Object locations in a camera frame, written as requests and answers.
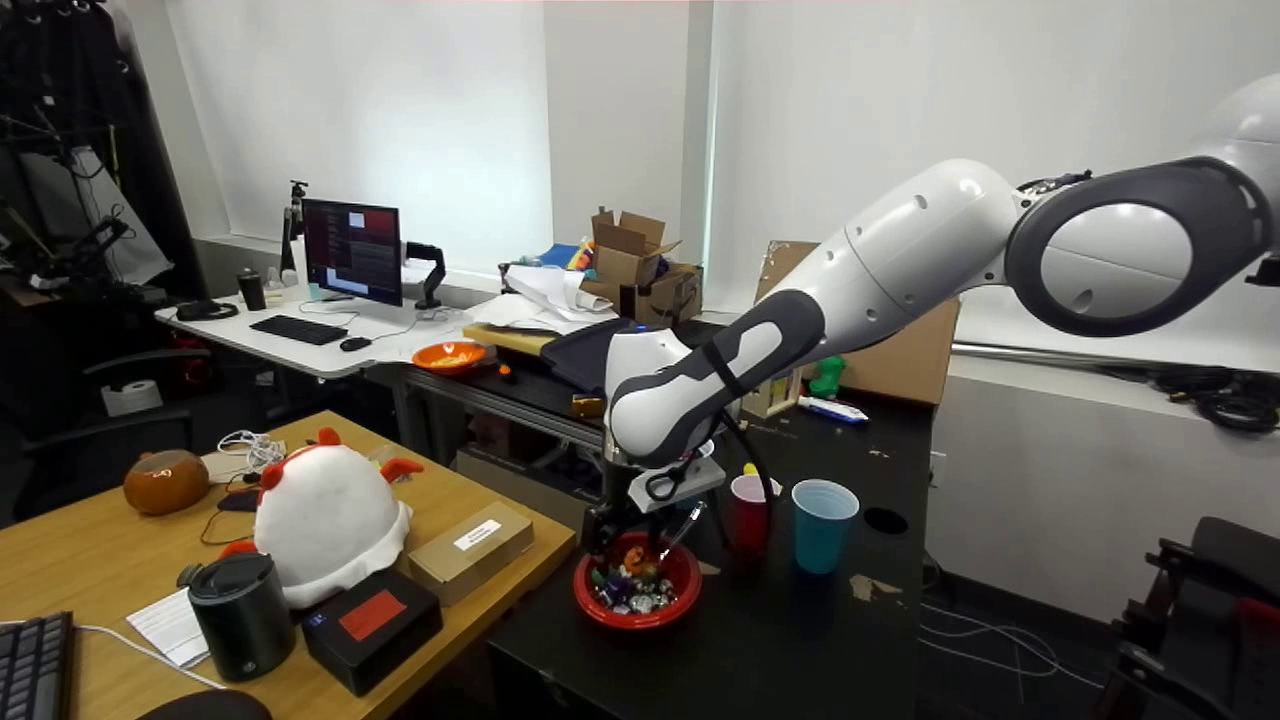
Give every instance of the red bowl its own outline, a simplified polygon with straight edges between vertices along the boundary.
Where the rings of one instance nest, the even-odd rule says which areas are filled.
[[[484,356],[490,356],[484,346],[451,340],[451,346],[428,346],[412,351],[412,365],[431,375],[470,381],[470,375],[479,375]]]
[[[619,538],[611,545],[611,554],[609,554],[609,565],[618,565],[638,545],[650,545],[650,538],[645,532]],[[675,545],[673,557],[664,562],[664,575],[673,580],[673,603],[664,603],[657,612],[645,612],[645,615],[619,615],[596,597],[591,565],[596,565],[591,557],[578,562],[578,568],[572,568],[572,601],[591,624],[611,628],[611,634],[657,634],[657,628],[668,628],[679,615],[688,615],[693,603],[706,594],[706,574],[697,568],[697,557]]]

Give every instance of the black box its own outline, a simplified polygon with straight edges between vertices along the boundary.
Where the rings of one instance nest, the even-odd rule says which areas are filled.
[[[442,634],[442,601],[398,568],[304,612],[309,651],[356,696]]]

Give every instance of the monitor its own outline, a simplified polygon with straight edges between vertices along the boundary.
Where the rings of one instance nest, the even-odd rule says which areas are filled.
[[[335,298],[400,305],[400,251],[398,209],[304,200],[309,285]]]

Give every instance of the green object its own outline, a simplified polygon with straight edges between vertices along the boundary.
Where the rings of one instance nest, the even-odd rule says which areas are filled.
[[[846,356],[822,359],[811,381],[807,381],[807,396],[838,399],[840,396],[840,375],[846,375]]]

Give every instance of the robotic arm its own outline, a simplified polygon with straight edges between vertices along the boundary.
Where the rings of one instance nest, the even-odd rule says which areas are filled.
[[[1012,188],[974,162],[936,163],[833,232],[717,340],[611,381],[609,434],[645,469],[631,501],[653,514],[709,493],[723,474],[700,445],[738,396],[784,370],[872,350],[986,277],[1006,277],[1059,331],[1161,329],[1276,244],[1276,209],[1280,76],[1242,89],[1211,116],[1207,144],[1174,163],[1063,188]]]

